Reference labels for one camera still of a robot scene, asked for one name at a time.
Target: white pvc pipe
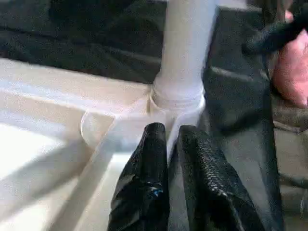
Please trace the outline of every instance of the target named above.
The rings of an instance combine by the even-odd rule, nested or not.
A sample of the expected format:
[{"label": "white pvc pipe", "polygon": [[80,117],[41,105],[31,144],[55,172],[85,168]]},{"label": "white pvc pipe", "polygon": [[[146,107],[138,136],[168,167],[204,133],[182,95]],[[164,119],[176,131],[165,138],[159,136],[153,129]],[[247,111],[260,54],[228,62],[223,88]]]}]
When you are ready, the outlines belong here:
[{"label": "white pvc pipe", "polygon": [[216,0],[170,0],[161,71],[152,98],[163,109],[197,107],[203,97],[201,74],[216,19]]}]

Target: dark fabric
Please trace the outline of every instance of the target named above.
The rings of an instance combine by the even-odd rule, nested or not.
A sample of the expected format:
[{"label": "dark fabric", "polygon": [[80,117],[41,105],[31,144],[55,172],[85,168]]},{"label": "dark fabric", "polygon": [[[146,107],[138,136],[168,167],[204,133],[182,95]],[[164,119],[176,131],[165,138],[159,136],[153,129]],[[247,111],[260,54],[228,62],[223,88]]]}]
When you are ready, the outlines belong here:
[{"label": "dark fabric", "polygon": [[264,230],[236,171],[204,131],[182,126],[176,152],[191,231],[212,230],[211,223],[223,231]]},{"label": "dark fabric", "polygon": [[167,230],[169,194],[163,124],[149,124],[144,129],[115,189],[108,231]]},{"label": "dark fabric", "polygon": [[243,40],[262,27],[259,13],[220,12],[204,73],[207,106],[200,127],[235,168],[265,230],[282,231],[270,80],[261,56],[241,53]]}]

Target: white pipe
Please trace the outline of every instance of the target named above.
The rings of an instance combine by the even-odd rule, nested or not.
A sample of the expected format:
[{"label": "white pipe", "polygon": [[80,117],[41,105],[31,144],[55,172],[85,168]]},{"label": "white pipe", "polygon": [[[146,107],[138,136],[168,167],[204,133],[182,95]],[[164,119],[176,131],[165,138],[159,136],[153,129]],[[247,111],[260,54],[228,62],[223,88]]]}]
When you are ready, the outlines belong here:
[{"label": "white pipe", "polygon": [[201,79],[216,0],[170,0],[168,2],[161,71],[152,98],[162,109],[195,108],[203,98]]}]

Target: textured black material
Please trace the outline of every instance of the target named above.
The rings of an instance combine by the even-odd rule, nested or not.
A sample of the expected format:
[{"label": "textured black material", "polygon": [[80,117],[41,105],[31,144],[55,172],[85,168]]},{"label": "textured black material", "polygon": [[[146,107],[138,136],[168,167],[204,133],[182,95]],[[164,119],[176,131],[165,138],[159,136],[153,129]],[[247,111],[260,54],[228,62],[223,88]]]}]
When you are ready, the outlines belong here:
[{"label": "textured black material", "polygon": [[304,28],[308,28],[308,6],[306,5],[291,23],[274,23],[249,38],[243,44],[243,52],[256,54],[280,50],[288,42],[296,39]]},{"label": "textured black material", "polygon": [[182,126],[176,150],[181,160],[191,231],[209,230],[207,216],[221,230],[264,230],[236,171],[205,132]]},{"label": "textured black material", "polygon": [[166,231],[169,217],[165,126],[149,124],[125,165],[111,202],[108,231]]}]

